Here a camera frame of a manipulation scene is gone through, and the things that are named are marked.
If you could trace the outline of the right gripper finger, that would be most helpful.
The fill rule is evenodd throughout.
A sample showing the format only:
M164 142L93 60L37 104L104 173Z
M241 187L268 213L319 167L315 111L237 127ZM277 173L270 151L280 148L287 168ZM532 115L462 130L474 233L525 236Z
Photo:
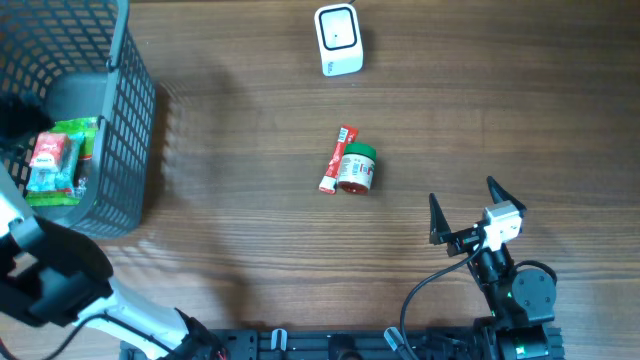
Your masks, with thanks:
M490 196L495 204L510 201L519 211L521 217L525 215L525 213L527 212L527 207L513 195L507 192L492 176L487 177L487 185Z
M452 238L451 229L434 193L429 194L430 234L429 241L433 245L449 243Z

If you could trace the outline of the green lidded white jar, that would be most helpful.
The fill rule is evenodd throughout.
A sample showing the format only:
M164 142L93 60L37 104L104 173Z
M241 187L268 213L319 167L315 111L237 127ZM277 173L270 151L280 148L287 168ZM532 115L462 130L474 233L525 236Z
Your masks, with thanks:
M372 146L348 144L338 171L338 187L347 193L366 195L372 185L376 159L377 152Z

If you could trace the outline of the red stick sachet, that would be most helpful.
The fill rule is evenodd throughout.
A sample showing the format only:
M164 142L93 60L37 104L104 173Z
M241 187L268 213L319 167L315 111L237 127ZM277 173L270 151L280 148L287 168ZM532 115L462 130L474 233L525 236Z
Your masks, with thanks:
M353 126L341 126L328 167L318 186L321 192L330 195L336 193L337 176L345 148L356 140L358 134L359 130Z

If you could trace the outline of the green candy bag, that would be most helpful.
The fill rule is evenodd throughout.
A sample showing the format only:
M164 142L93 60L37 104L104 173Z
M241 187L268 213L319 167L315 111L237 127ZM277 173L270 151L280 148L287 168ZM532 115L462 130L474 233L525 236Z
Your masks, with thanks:
M94 140L98 131L97 117L77 118L59 121L51 128L50 133L66 133L68 135L83 133L85 142L80 150L73 187L66 191L29 192L26 201L30 206L64 206L77 205L84 196L90 174L90 160L93 154Z

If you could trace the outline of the red teal snack packet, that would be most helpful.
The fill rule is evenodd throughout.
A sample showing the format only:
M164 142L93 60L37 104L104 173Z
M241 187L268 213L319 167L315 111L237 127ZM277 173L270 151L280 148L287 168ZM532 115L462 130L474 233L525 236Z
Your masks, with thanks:
M29 192L66 191L73 180L80 150L85 142L83 133L41 133L30 160Z

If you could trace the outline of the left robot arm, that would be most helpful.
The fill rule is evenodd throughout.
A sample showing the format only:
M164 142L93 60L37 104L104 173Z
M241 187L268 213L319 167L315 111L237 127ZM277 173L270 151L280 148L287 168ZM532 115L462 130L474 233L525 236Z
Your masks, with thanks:
M149 359L220 359L198 320L122 284L87 236L38 216L1 173L1 311L32 327L91 327Z

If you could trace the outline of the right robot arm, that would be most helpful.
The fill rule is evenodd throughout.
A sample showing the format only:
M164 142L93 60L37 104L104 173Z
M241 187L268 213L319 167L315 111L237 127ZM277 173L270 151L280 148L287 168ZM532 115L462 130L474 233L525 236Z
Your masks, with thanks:
M561 330L553 327L557 275L535 260L516 263L507 243L522 232L526 206L493 178L487 178L493 204L480 221L452 231L434 194L429 196L430 242L445 244L450 257L466 262L491 315L470 327L431 328L423 340L425 359L563 359Z

